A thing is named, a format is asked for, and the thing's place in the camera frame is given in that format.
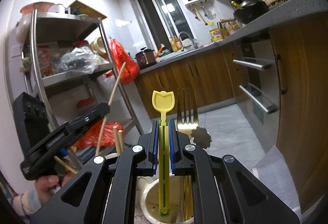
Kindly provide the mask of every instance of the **blue gripper pad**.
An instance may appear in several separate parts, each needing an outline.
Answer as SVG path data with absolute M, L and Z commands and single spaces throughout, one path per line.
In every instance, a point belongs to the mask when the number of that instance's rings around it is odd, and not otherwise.
M 156 125 L 155 130 L 155 142 L 154 142 L 154 149 L 153 149 L 153 174 L 156 174 L 157 170 L 157 158 L 158 158 L 158 126 L 159 123 Z
M 173 141 L 172 121 L 174 121 L 174 119 L 169 120 L 170 161 L 172 173 L 175 174 L 175 150 Z

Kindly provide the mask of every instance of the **white plastic bag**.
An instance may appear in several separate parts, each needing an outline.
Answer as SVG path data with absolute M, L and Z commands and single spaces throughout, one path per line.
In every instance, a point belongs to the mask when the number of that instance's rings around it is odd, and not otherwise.
M 100 85 L 100 89 L 101 89 L 104 97 L 106 99 L 109 99 L 109 97 L 113 91 L 115 82 L 116 82 L 115 77 L 110 76 L 110 77 L 106 78 L 105 74 L 103 74 L 97 78 L 97 82 Z M 121 98 L 121 94 L 119 92 L 119 89 L 117 88 L 116 92 L 114 94 L 114 97 L 113 97 L 113 101 L 119 100 L 120 98 Z
M 92 74 L 101 64 L 100 57 L 95 55 L 89 47 L 74 48 L 60 59 L 60 72 L 77 71 Z

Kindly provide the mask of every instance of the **black pan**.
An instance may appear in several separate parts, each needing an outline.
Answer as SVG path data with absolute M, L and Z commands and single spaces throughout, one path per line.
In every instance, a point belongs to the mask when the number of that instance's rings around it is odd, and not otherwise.
M 237 9 L 233 13 L 235 19 L 242 24 L 248 24 L 269 11 L 268 6 L 263 0 L 252 0 L 252 2 L 249 3 L 247 3 L 248 1 L 245 2 L 243 3 L 244 7 L 242 10 Z

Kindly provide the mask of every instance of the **fork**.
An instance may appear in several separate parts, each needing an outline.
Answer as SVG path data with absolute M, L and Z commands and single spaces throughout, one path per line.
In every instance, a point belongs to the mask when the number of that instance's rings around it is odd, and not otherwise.
M 198 111 L 196 105 L 196 94 L 195 89 L 193 88 L 193 118 L 191 122 L 191 104 L 190 104 L 190 89 L 188 88 L 188 122 L 187 122 L 187 115 L 186 115 L 186 102 L 185 102 L 185 89 L 183 88 L 182 92 L 182 101 L 183 101 L 183 122 L 182 122 L 182 108 L 180 103 L 180 92 L 178 89 L 178 105 L 177 105 L 177 128 L 179 132 L 183 132 L 188 135 L 189 139 L 191 139 L 191 132 L 193 129 L 196 129 L 198 126 Z
M 198 111 L 196 105 L 196 94 L 195 89 L 193 88 L 192 103 L 193 103 L 193 111 L 192 111 L 192 121 L 191 121 L 191 104 L 190 104 L 190 89 L 188 88 L 188 121 L 186 115 L 186 100 L 185 100 L 185 89 L 183 88 L 182 92 L 182 101 L 183 101 L 183 122 L 182 122 L 182 108 L 180 102 L 180 92 L 178 89 L 178 103 L 177 103 L 177 127 L 178 132 L 183 132 L 188 135 L 189 139 L 191 139 L 191 133 L 193 129 L 198 127 Z M 191 178 L 190 176 L 181 177 L 180 180 L 180 205 L 182 209 L 182 221 L 186 221 L 191 218 L 193 215 L 193 205 L 192 205 L 192 192 L 191 192 Z

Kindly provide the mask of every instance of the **window pane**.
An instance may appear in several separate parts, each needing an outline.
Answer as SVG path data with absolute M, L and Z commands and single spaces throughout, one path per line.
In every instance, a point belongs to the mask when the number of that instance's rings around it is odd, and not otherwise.
M 179 6 L 178 1 L 177 0 L 164 0 L 164 1 L 166 3 L 166 7 L 168 11 L 172 16 L 173 22 L 177 27 L 178 32 L 187 32 L 193 38 L 189 25 L 186 21 L 186 18 L 183 15 L 183 12 Z M 188 38 L 186 35 L 181 35 L 182 40 L 186 38 Z
M 163 16 L 163 19 L 166 22 L 166 25 L 169 29 L 170 34 L 171 34 L 171 38 L 173 38 L 175 35 L 177 36 L 177 33 L 174 30 L 173 24 L 172 24 L 172 22 L 169 18 L 168 9 L 165 8 L 165 6 L 163 5 L 162 0 L 155 0 L 155 1 L 156 1 L 157 6 L 158 6 L 158 8 L 159 8 L 159 10 L 160 10 L 160 12 Z
M 142 13 L 145 16 L 150 32 L 154 38 L 157 49 L 164 44 L 167 49 L 171 49 L 171 44 L 158 16 L 152 0 L 138 0 Z

